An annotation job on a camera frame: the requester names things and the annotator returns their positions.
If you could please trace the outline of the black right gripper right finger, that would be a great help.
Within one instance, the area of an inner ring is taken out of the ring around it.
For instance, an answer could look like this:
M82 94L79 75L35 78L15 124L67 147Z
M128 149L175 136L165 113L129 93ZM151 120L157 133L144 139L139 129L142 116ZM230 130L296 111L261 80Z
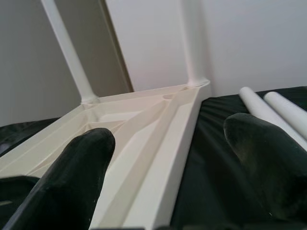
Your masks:
M224 121L227 143L265 209L287 221L307 221L307 152L280 127L251 114Z

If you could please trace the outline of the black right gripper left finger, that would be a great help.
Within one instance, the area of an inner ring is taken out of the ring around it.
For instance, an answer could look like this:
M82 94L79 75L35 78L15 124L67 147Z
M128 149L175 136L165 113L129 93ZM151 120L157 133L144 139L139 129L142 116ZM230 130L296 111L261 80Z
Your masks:
M3 228L87 230L115 145L107 128L72 139Z

